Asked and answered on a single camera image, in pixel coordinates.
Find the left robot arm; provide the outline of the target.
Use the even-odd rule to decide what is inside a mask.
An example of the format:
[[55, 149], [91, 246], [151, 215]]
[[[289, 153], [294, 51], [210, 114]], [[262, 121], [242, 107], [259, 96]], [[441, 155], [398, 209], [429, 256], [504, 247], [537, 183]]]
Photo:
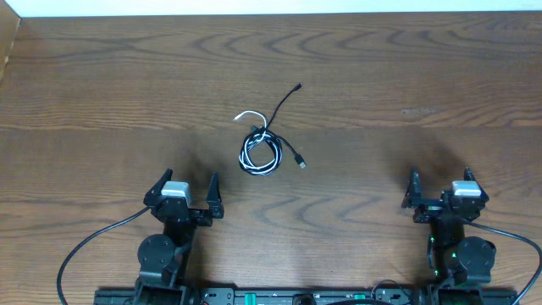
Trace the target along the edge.
[[143, 203], [163, 224], [163, 232], [147, 237], [139, 246], [139, 276], [135, 283], [135, 304], [201, 304], [202, 294], [185, 283], [185, 272], [196, 229], [210, 227], [224, 217], [218, 175], [212, 175], [207, 208], [191, 206], [190, 186], [173, 181], [167, 169], [146, 193]]

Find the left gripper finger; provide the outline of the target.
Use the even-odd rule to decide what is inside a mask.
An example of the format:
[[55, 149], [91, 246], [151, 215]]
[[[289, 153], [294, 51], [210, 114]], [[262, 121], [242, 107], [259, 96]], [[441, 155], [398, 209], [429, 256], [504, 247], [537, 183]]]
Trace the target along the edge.
[[144, 196], [145, 202], [153, 202], [162, 196], [164, 185], [171, 180], [173, 175], [172, 169], [166, 169], [162, 177], [154, 184], [154, 186]]
[[206, 202], [214, 219], [222, 219], [224, 217], [224, 205], [219, 190], [217, 172], [214, 172], [211, 178]]

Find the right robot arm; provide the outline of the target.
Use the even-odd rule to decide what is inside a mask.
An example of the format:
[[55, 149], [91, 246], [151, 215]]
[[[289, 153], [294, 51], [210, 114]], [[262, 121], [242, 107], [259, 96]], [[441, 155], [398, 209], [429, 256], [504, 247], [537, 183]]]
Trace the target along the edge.
[[412, 219], [430, 227], [427, 257], [435, 272], [435, 282], [414, 293], [415, 304], [482, 304], [482, 285], [491, 280], [495, 264], [495, 244], [476, 236], [466, 236], [464, 225], [477, 219], [489, 196], [465, 169], [461, 180], [440, 198], [423, 196], [420, 174], [412, 169], [401, 206], [414, 210]]

